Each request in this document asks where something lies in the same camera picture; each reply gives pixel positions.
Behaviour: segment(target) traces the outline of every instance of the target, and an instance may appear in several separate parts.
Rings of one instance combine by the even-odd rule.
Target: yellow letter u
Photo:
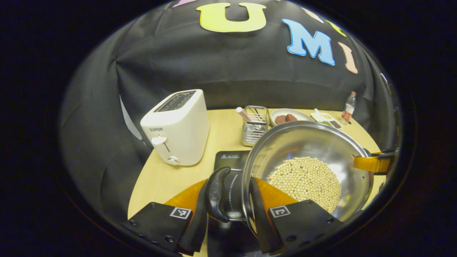
[[[263,28],[266,25],[264,5],[252,3],[240,3],[246,7],[249,19],[246,21],[229,21],[225,17],[225,8],[229,3],[216,3],[202,5],[197,8],[200,11],[200,25],[207,30],[216,32],[248,32]]]

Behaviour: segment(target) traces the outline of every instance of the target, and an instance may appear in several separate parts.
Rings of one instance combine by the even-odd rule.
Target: toaster knob
[[[166,163],[171,165],[178,165],[178,159],[176,157],[170,157],[168,158]]]

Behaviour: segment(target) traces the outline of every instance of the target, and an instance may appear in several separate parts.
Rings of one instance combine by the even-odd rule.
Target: white plate
[[[288,114],[292,114],[293,116],[295,116],[295,118],[297,118],[297,120],[314,121],[310,116],[304,114],[303,112],[300,112],[300,111],[297,111],[294,109],[283,108],[283,109],[277,109],[270,114],[271,124],[273,124],[273,126],[276,126],[277,125],[275,122],[276,117],[278,117],[279,115],[288,115]]]

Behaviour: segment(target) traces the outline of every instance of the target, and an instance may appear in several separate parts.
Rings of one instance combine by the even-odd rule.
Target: toaster slot
[[[154,112],[166,112],[177,110],[183,107],[189,99],[195,94],[196,91],[188,91],[177,93],[174,96],[170,97],[163,105],[161,105],[157,110]]]

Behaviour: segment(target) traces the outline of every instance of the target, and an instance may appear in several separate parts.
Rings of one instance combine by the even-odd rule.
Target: stainless steel pot
[[[257,236],[249,192],[251,177],[267,181],[276,166],[294,157],[309,156],[328,164],[341,185],[340,201],[331,214],[346,221],[362,209],[373,186],[372,172],[353,167],[357,155],[368,157],[350,136],[321,123],[295,121],[270,129],[253,146],[243,171],[242,206],[252,233]]]

